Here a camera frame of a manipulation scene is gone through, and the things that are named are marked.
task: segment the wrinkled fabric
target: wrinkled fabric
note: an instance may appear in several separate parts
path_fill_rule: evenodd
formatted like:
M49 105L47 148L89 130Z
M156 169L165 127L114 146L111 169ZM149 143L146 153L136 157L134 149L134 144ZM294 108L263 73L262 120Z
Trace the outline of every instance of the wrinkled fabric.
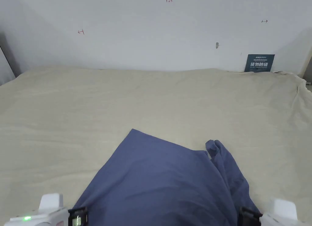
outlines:
M74 208L89 225L236 225L258 211L249 185L220 141L194 151L132 129Z

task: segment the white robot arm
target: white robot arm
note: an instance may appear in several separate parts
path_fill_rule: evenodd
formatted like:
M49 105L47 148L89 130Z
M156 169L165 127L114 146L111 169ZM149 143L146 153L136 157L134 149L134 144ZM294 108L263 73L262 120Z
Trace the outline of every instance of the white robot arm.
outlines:
M85 223L77 214L77 218L69 219L69 211L64 208L62 194L46 194L40 201L37 211L25 214L21 217L11 218L4 226L83 226L87 225L87 214Z
M245 221L241 214L239 226L309 226L297 219L293 202L281 199L273 199L263 215L254 212L257 216L251 217L252 211L246 212L248 219ZM37 211L11 218L4 226L88 226L88 214L84 208L68 211L64 208L61 194L47 194L42 196Z

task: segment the beige cloth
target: beige cloth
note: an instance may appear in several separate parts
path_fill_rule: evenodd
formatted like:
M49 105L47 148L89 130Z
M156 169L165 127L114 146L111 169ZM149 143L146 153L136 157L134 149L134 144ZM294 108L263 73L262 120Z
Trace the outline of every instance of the beige cloth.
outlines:
M261 211L283 198L312 223L312 93L296 75L57 67L0 86L0 225L46 193L72 207L132 128L196 150L219 139Z

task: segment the blue cloth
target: blue cloth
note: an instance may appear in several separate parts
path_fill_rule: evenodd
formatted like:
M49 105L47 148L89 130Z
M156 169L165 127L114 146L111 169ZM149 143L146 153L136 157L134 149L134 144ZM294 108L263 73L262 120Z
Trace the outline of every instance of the blue cloth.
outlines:
M74 208L90 226L236 225L245 206L258 211L235 160L220 141L194 151L131 130Z

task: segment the green led light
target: green led light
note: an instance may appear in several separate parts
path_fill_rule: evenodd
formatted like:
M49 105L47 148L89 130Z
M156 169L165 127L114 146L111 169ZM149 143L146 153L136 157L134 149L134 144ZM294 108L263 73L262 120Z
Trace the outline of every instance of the green led light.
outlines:
M29 221L29 220L31 220L31 216L25 216L24 217L24 221Z

